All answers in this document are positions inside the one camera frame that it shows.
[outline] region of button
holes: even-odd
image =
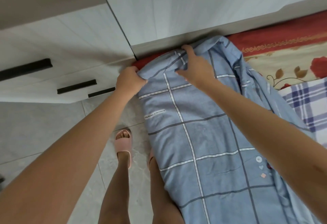
[[[255,160],[256,160],[258,163],[261,163],[261,162],[262,162],[262,157],[257,156],[257,157],[255,158]]]

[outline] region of red flower print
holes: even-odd
[[[311,62],[310,70],[317,78],[327,77],[327,58],[325,56],[314,58]]]
[[[290,86],[291,86],[290,84],[284,84],[284,86],[281,88],[281,90],[286,88],[286,87],[290,87]]]

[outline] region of slipper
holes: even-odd
[[[151,149],[151,152],[150,152],[150,155],[149,155],[149,162],[147,163],[147,166],[148,166],[148,167],[150,166],[150,162],[151,162],[151,160],[153,159],[153,157],[154,157],[153,149]]]
[[[131,167],[132,165],[132,134],[130,132],[130,130],[128,129],[123,129],[123,130],[120,130],[115,137],[117,137],[117,135],[123,131],[126,131],[128,132],[129,134],[129,138],[119,138],[119,139],[116,139],[115,142],[114,142],[114,146],[115,146],[115,150],[116,150],[116,153],[118,152],[128,152],[129,153],[129,167]]]

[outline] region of leg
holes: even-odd
[[[185,224],[182,214],[164,189],[158,164],[153,157],[149,164],[153,224]]]
[[[116,139],[118,136],[129,137],[127,132],[118,133]],[[104,196],[98,224],[129,224],[129,153],[118,152],[117,156],[118,167]]]

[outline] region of drawer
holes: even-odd
[[[100,65],[91,69],[67,74],[12,90],[0,90],[1,102],[73,103],[88,98],[89,94],[115,87],[119,72],[135,59]],[[82,89],[57,94],[60,88],[90,80],[97,84]]]
[[[50,58],[53,68],[0,82],[0,90],[134,57],[106,4],[0,31],[0,71]]]

